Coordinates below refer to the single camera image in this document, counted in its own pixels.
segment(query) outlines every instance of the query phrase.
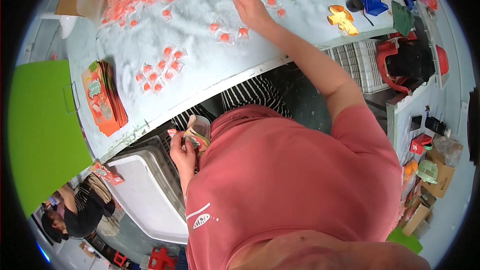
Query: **green cloth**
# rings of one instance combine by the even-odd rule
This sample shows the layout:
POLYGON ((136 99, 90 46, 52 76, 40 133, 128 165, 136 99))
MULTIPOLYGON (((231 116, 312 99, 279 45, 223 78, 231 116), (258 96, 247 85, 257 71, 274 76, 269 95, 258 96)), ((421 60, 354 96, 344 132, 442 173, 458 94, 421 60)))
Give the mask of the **green cloth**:
POLYGON ((413 23, 415 22, 415 17, 411 10, 397 1, 392 0, 392 13, 393 28, 407 37, 410 30, 413 28, 413 23))
POLYGON ((15 68, 7 118, 11 174, 25 216, 92 164, 75 112, 68 60, 15 68))
POLYGON ((417 237, 414 236, 414 234, 411 234, 410 236, 406 236, 402 232, 401 227, 396 227, 387 237, 387 242, 394 242, 394 243, 399 243, 410 249, 411 251, 415 252, 416 254, 419 254, 423 246, 420 244, 418 241, 417 237))

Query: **woman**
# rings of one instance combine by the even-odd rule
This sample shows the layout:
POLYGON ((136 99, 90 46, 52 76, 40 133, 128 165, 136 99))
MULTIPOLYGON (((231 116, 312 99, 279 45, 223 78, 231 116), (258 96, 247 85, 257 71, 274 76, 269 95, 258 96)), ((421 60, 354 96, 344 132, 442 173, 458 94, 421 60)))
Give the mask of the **woman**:
MULTIPOLYGON (((184 151, 182 134, 174 135, 189 269, 430 269, 406 247, 384 243, 396 225, 402 171, 358 86, 273 21, 260 0, 233 3, 326 98, 332 133, 296 123, 258 76, 222 93, 226 112, 212 123, 197 174, 190 139, 184 151)), ((192 108, 173 119, 177 129, 185 129, 189 114, 209 116, 192 108)))
POLYGON ((86 237, 96 230, 103 215, 111 217, 115 211, 110 191, 94 174, 79 184, 76 193, 67 184, 58 193, 61 198, 57 209, 47 210, 42 216, 43 229, 57 243, 69 237, 86 237))

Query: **pink t-shirt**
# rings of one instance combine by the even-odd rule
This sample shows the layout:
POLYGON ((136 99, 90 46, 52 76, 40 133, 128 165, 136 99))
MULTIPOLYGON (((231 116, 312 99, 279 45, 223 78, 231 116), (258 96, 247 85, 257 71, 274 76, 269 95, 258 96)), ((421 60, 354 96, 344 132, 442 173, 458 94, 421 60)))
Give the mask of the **pink t-shirt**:
POLYGON ((341 111, 332 135, 261 105, 212 123, 212 143, 185 198, 190 269, 226 269, 252 243, 300 230, 343 241, 385 241, 402 174, 366 106, 341 111))

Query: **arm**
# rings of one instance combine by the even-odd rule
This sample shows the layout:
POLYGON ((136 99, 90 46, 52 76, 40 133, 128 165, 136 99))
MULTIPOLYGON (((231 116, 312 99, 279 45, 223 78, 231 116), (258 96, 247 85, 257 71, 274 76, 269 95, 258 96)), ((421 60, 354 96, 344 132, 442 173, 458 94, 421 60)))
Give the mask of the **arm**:
POLYGON ((67 184, 64 184, 60 189, 58 189, 58 192, 63 197, 63 204, 65 207, 68 208, 70 212, 77 215, 78 211, 75 204, 75 192, 67 184))
POLYGON ((179 131, 173 135, 170 142, 170 157, 177 166, 180 175, 180 184, 183 192, 183 198, 187 196, 187 186, 195 175, 195 165, 197 164, 197 155, 190 138, 185 138, 185 148, 182 149, 182 136, 184 131, 179 131))
POLYGON ((281 27, 260 0, 233 0, 242 21, 289 55, 326 98, 332 122, 351 105, 366 105, 362 92, 345 70, 309 42, 281 27))

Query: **concrete floor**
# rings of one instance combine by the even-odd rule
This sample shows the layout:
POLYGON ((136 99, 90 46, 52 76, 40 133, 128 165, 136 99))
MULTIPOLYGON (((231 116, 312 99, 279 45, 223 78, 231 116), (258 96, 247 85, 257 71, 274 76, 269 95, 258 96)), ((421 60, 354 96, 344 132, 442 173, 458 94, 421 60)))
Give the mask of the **concrete floor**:
MULTIPOLYGON (((285 64, 262 75, 272 81, 282 94, 293 118, 298 123, 309 129, 330 134, 332 122, 328 114, 327 102, 321 94, 318 94, 316 88, 295 63, 285 64)), ((369 107, 385 132, 387 131, 386 101, 394 96, 395 91, 392 89, 364 95, 365 99, 370 101, 369 107)), ((202 105, 215 116, 223 113, 219 94, 202 102, 202 105)), ((175 255, 184 248, 180 244, 162 242, 148 237, 127 214, 120 221, 120 232, 116 236, 101 235, 100 237, 135 263, 140 263, 143 256, 150 254, 153 247, 165 247, 169 253, 175 255)))

